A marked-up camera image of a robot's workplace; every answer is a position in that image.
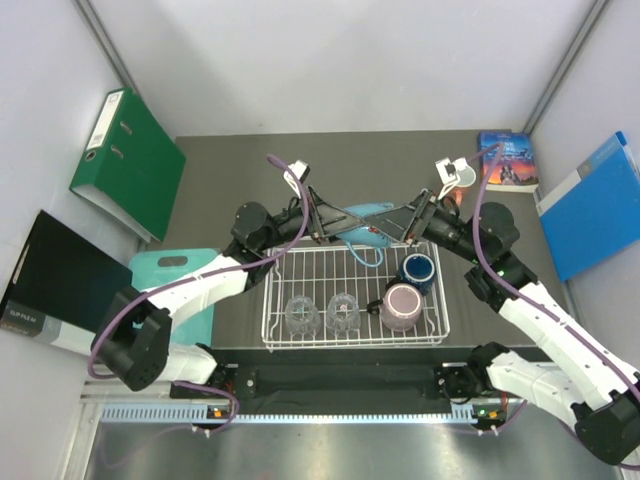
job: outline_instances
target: mug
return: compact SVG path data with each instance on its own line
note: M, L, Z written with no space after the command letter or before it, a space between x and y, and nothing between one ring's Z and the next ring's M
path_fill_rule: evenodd
M460 205L462 204L462 199L467 194L471 186L476 182L476 171L467 165L467 168L458 172L458 176L460 177L460 181L458 185L456 185L451 193L453 194L453 198L455 202Z
M394 332L406 332L415 326L424 307L424 297L418 289L396 283L382 300L367 305L367 312L380 315L380 320Z
M413 285L422 295L426 295L436 279L436 265L424 253L412 253L400 262L396 279Z

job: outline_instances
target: dish rack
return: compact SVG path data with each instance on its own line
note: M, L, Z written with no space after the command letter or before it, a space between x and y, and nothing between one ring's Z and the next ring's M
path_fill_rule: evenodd
M376 249L354 246L368 263L376 262ZM265 281L262 313L262 340L270 350L301 348L435 346L450 331L438 247L432 243L414 246L393 245L384 251L379 267L369 268L358 263L344 246L293 248L277 260ZM429 255L436 266L437 279L425 297L425 304L416 326L407 332L393 332L378 315L369 315L369 302L382 298L385 286L395 277L402 259L411 253ZM346 338L327 332L325 316L329 300L345 292L358 300L362 324L359 331L350 331ZM289 299L304 295L313 299L322 318L316 335L290 335L284 324L284 310Z

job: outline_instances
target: pink cup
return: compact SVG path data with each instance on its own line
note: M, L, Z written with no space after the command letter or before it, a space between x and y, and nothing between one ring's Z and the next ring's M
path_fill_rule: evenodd
M424 297L413 286L397 283L389 290L380 305L380 319L395 332L413 328L424 307Z

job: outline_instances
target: blue binder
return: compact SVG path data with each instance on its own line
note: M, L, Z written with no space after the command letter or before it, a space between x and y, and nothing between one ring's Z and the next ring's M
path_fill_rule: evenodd
M640 238L640 176L616 132L539 204L558 277L565 281Z

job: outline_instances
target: book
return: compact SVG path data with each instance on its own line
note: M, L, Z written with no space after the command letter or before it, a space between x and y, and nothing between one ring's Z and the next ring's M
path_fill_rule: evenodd
M131 271L41 211L0 303L0 328L89 355Z
M169 227L185 157L130 88L109 92L70 190L145 242Z
M511 132L480 132L478 151L503 142L502 159L493 171L487 190L533 193L538 187L538 171L533 159L529 135ZM482 157L482 174L486 176L497 149Z
M640 238L640 174L616 132L538 202L540 222L561 281Z

